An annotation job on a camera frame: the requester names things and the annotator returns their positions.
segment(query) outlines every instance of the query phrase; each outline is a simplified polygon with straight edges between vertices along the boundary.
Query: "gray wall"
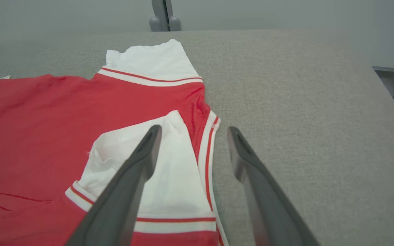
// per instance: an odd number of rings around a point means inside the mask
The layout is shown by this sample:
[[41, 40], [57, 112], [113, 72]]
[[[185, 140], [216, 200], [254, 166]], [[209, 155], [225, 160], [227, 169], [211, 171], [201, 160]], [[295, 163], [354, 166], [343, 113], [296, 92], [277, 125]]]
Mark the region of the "gray wall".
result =
[[150, 31], [151, 0], [0, 0], [0, 42], [67, 33]]
[[183, 30], [311, 28], [394, 68], [394, 0], [172, 0]]

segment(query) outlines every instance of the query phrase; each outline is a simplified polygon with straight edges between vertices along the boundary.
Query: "red fabric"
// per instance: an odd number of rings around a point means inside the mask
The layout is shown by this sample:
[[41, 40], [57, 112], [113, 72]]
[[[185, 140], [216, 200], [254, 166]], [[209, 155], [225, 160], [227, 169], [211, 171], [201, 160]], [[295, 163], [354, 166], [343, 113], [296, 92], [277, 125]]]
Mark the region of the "red fabric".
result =
[[[197, 158], [210, 112], [204, 93], [202, 83], [149, 87], [101, 74], [91, 80], [51, 75], [0, 80], [0, 245], [67, 240], [84, 211], [64, 192], [81, 176], [92, 143], [104, 132], [178, 110]], [[144, 241], [135, 233], [133, 245], [170, 245], [164, 236]], [[177, 238], [181, 244], [201, 239], [212, 245], [217, 236]]]

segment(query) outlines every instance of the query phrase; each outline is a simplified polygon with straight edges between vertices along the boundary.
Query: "gray tablecloth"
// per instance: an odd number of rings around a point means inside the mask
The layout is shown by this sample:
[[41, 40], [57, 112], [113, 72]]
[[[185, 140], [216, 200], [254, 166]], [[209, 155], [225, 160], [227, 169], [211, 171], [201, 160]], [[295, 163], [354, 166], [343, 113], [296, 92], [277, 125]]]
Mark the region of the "gray tablecloth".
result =
[[322, 245], [394, 245], [394, 101], [371, 67], [302, 31], [51, 37], [0, 44], [0, 77], [91, 78], [107, 49], [179, 40], [220, 117], [214, 193], [232, 246], [253, 245], [226, 129], [241, 129]]

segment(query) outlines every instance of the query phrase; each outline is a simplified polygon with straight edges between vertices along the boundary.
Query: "red and white garment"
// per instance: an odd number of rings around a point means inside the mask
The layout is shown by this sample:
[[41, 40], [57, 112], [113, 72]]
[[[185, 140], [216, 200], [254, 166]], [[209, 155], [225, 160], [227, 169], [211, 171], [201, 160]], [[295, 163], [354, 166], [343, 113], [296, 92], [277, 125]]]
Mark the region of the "red and white garment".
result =
[[[160, 57], [168, 50], [179, 54], [171, 65], [181, 78], [165, 73]], [[175, 40], [115, 54], [119, 65], [91, 80], [0, 80], [0, 245], [63, 244], [155, 123], [163, 127], [161, 151], [132, 244], [227, 245], [211, 180], [220, 121], [205, 104], [202, 79]], [[147, 57], [158, 76], [149, 67], [150, 76], [136, 73]]]

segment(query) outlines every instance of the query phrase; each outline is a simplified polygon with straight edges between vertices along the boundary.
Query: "gray fabric surface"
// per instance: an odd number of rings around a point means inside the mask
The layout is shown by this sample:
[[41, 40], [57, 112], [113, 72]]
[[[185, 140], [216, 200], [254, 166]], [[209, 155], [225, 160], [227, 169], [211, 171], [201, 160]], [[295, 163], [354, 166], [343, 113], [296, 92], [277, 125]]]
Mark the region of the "gray fabric surface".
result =
[[230, 245], [253, 245], [226, 130], [241, 129], [322, 245], [394, 245], [394, 101], [371, 67], [299, 31], [127, 33], [0, 44], [0, 77], [91, 78], [107, 49], [179, 40], [220, 117], [214, 193]]

